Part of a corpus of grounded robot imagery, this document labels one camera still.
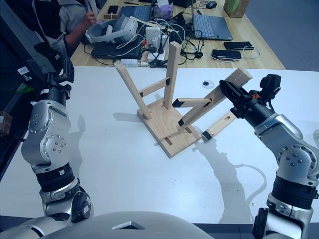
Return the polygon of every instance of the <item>wooden desk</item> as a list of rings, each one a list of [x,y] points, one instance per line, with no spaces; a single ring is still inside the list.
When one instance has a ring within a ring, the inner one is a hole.
[[[108,0],[107,3],[101,9],[98,19],[103,19],[103,14],[107,12],[110,5],[126,5],[125,0]],[[143,3],[138,2],[138,0],[131,0],[131,2],[136,2],[142,5]],[[193,68],[255,68],[255,69],[285,69],[280,60],[277,58],[275,53],[271,50],[268,44],[264,41],[262,36],[258,33],[256,28],[250,22],[246,15],[243,18],[228,17],[227,13],[224,11],[225,0],[217,0],[217,7],[213,9],[200,9],[204,15],[213,16],[223,16],[228,24],[229,30],[233,36],[234,41],[250,41],[252,45],[256,46],[261,55],[257,59],[241,59],[238,62],[224,63],[212,59],[209,55],[213,49],[225,49],[223,41],[218,40],[205,40],[205,45],[202,52],[207,53],[201,59],[195,59],[193,61],[187,60],[187,62],[180,67],[193,67]],[[186,13],[184,17],[186,21],[191,20],[190,8],[183,9],[181,7],[174,7],[174,14],[183,11]],[[192,39],[192,42],[197,45],[198,40]],[[71,57],[71,61],[74,66],[103,66],[103,64],[97,62],[90,55],[84,53],[84,45],[80,43]],[[91,52],[93,45],[87,45],[85,50]],[[255,56],[256,51],[245,51],[245,56]],[[109,59],[98,59],[106,64],[111,64],[112,61]]]

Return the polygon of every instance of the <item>black smartphone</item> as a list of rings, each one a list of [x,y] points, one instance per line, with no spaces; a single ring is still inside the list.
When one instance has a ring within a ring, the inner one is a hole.
[[[233,41],[233,42],[224,42],[224,46],[227,50],[253,50],[254,47],[249,41]]]
[[[116,14],[118,12],[119,6],[111,5],[108,10],[108,14]]]
[[[239,51],[229,51],[229,50],[213,50],[212,57],[217,59],[225,60],[239,60],[241,59],[241,54]]]

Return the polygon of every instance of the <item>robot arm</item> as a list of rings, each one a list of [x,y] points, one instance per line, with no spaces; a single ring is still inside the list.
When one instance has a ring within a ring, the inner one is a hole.
[[[268,75],[260,83],[260,92],[248,93],[226,81],[220,81],[220,87],[234,104],[231,112],[254,128],[279,166],[267,200],[269,208],[259,209],[255,218],[254,237],[306,239],[312,201],[318,198],[319,150],[307,144],[300,130],[284,115],[275,113],[271,100],[280,90],[280,80],[278,75]]]
[[[89,195],[80,187],[69,164],[66,136],[70,120],[66,100],[74,81],[74,69],[66,61],[64,73],[48,73],[39,101],[33,106],[29,132],[22,145],[22,155],[31,165],[41,186],[45,217],[32,219],[1,234],[3,238],[39,238],[91,216]]]

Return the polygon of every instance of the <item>vr headset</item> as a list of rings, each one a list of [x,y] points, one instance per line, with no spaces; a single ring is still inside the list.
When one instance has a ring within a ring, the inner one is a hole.
[[[92,25],[85,32],[89,43],[103,42],[106,43],[124,43],[135,41],[138,29],[138,22],[133,17],[126,17],[123,14],[118,19],[97,23]]]

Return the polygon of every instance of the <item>cardboard box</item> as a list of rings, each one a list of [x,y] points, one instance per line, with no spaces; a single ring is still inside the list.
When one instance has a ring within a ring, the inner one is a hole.
[[[6,112],[0,112],[0,137],[6,136],[10,133],[12,122],[12,116],[8,115]]]
[[[249,0],[226,0],[224,10],[230,17],[243,17]]]
[[[121,8],[122,7],[119,6],[117,12],[114,12],[112,14],[108,14],[108,10],[106,10],[106,12],[103,14],[103,19],[105,19],[105,20],[117,19],[119,14],[120,14]]]

